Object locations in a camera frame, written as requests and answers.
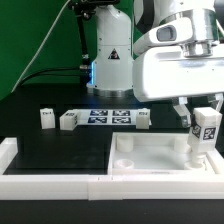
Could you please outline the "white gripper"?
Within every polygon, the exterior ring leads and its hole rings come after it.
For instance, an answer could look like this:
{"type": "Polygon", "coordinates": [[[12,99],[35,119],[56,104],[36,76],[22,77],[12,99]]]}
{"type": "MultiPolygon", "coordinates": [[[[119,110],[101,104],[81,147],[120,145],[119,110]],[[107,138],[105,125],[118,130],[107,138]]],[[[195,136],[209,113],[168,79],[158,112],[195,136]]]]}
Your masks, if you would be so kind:
{"type": "Polygon", "coordinates": [[[200,58],[186,58],[181,49],[150,49],[133,63],[133,91],[140,102],[173,98],[173,108],[188,128],[191,113],[186,97],[208,95],[211,114],[222,109],[224,49],[200,58]]]}

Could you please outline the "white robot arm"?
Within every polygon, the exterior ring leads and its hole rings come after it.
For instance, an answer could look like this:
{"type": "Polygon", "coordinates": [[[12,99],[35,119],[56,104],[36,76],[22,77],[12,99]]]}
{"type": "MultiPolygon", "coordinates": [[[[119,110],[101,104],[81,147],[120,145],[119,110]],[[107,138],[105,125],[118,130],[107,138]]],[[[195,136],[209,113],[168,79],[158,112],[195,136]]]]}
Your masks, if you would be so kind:
{"type": "Polygon", "coordinates": [[[224,44],[215,0],[134,0],[134,17],[96,6],[97,48],[89,90],[141,102],[171,99],[189,127],[189,97],[224,94],[224,44]]]}

